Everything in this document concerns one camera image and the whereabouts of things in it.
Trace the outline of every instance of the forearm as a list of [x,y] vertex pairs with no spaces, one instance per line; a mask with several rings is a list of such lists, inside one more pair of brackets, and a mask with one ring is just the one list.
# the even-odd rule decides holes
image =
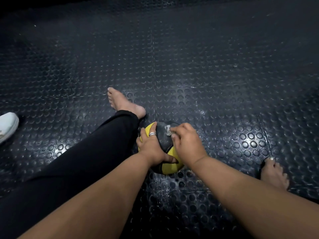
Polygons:
[[149,169],[135,154],[20,238],[118,238]]
[[191,166],[256,238],[314,238],[319,205],[205,157]]

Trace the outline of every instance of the foot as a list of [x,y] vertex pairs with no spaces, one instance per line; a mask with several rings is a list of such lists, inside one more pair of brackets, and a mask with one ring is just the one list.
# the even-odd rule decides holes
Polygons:
[[0,116],[0,144],[11,137],[19,125],[19,118],[13,112]]
[[116,111],[125,110],[134,113],[138,119],[145,116],[146,111],[144,107],[129,102],[125,96],[118,90],[109,87],[107,89],[108,100]]
[[266,158],[265,166],[261,170],[260,180],[265,181],[278,189],[287,190],[289,186],[287,174],[283,173],[283,168],[273,157]]

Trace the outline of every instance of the black pants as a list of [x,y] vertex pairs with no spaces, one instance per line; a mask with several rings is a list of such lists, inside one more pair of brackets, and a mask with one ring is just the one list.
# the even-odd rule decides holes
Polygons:
[[105,176],[128,156],[138,117],[118,111],[86,139],[64,152],[0,201],[0,238],[14,239]]

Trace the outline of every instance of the bare foot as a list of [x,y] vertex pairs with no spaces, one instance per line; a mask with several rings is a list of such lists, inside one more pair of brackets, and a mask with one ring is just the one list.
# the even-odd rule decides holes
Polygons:
[[283,190],[287,190],[289,186],[287,174],[283,174],[283,168],[273,157],[266,158],[260,180]]
[[118,90],[109,87],[107,89],[108,100],[116,111],[125,110],[137,115],[138,119],[145,116],[146,111],[143,107],[129,102],[125,96]]

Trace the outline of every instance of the sneaker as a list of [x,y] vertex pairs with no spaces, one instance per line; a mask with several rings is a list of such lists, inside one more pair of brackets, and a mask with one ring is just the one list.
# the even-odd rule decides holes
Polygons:
[[0,144],[14,134],[19,125],[19,118],[13,112],[0,116]]

